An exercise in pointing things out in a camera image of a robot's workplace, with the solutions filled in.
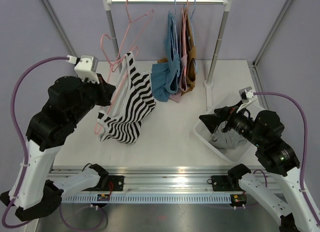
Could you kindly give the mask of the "black white striped tank top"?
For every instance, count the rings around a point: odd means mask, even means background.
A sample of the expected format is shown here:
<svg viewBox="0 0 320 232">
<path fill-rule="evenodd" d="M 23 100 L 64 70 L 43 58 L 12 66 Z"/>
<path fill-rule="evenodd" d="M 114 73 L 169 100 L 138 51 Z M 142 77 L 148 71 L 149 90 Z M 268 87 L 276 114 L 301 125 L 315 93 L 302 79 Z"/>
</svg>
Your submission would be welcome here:
<svg viewBox="0 0 320 232">
<path fill-rule="evenodd" d="M 143 120 L 155 107 L 150 74 L 139 72 L 133 52 L 128 52 L 122 61 L 111 105 L 98 112 L 97 124 L 102 127 L 99 140 L 114 139 L 127 145 L 134 144 L 140 136 Z"/>
</svg>

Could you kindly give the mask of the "light blue hanger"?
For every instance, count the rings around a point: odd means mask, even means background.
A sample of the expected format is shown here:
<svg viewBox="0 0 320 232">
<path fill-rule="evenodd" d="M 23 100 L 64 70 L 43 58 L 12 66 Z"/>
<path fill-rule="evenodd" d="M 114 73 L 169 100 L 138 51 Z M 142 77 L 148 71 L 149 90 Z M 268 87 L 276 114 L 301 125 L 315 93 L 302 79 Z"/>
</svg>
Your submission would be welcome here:
<svg viewBox="0 0 320 232">
<path fill-rule="evenodd" d="M 168 57 L 168 60 L 171 61 L 173 61 L 175 57 L 179 54 L 176 13 L 177 4 L 176 0 L 174 0 L 174 13 L 168 11 L 167 15 L 167 33 L 165 39 L 165 52 Z"/>
</svg>

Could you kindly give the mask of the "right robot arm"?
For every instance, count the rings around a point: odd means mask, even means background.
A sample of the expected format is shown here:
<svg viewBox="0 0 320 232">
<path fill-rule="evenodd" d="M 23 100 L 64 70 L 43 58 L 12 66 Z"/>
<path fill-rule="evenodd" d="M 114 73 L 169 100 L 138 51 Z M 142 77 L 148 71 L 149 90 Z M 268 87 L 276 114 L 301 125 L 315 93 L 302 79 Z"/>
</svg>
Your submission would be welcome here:
<svg viewBox="0 0 320 232">
<path fill-rule="evenodd" d="M 237 108 L 238 105 L 215 109 L 214 113 L 200 115 L 199 119 L 210 133 L 225 122 L 222 132 L 234 130 L 254 145 L 258 162 L 277 182 L 285 199 L 281 200 L 261 184 L 244 164 L 228 171 L 228 187 L 248 192 L 273 217 L 280 231 L 319 231 L 316 219 L 320 211 L 304 196 L 306 186 L 300 181 L 300 162 L 281 138 L 285 127 L 279 116 L 262 110 L 252 119 L 247 109 L 237 112 Z"/>
</svg>

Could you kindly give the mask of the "grey tank top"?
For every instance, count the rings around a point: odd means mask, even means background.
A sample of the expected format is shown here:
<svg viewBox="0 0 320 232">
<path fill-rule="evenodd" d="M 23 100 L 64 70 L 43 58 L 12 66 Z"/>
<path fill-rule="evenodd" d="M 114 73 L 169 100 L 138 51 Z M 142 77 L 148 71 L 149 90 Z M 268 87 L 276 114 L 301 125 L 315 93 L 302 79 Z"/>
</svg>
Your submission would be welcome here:
<svg viewBox="0 0 320 232">
<path fill-rule="evenodd" d="M 247 141 L 234 130 L 223 133 L 222 129 L 226 124 L 226 121 L 221 123 L 217 131 L 211 135 L 210 144 L 221 149 L 236 149 L 238 146 L 246 144 Z"/>
</svg>

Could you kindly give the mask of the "blue tank top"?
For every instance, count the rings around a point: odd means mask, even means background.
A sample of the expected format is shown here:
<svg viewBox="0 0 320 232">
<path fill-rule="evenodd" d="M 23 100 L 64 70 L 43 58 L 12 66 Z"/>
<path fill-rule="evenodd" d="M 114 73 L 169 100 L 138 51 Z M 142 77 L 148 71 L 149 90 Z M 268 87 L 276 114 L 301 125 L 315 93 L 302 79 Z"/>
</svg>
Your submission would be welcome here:
<svg viewBox="0 0 320 232">
<path fill-rule="evenodd" d="M 175 94 L 179 88 L 179 76 L 181 70 L 180 55 L 173 61 L 168 60 L 152 65 L 151 90 L 155 99 L 167 102 L 170 95 Z"/>
</svg>

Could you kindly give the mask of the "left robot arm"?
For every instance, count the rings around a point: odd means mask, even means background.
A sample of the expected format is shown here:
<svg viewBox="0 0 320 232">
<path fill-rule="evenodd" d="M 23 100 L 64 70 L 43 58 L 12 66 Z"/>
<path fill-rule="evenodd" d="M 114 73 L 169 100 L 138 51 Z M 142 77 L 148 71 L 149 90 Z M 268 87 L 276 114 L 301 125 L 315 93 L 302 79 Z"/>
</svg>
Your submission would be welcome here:
<svg viewBox="0 0 320 232">
<path fill-rule="evenodd" d="M 73 76 L 57 79 L 48 89 L 48 101 L 30 120 L 25 143 L 28 161 L 20 169 L 23 182 L 0 195 L 5 205 L 16 206 L 15 215 L 20 221 L 46 217 L 64 198 L 82 190 L 102 191 L 107 187 L 109 173 L 98 164 L 62 182 L 47 178 L 57 153 L 77 124 L 94 106 L 111 104 L 115 86 L 101 74 L 97 77 L 96 83 Z"/>
</svg>

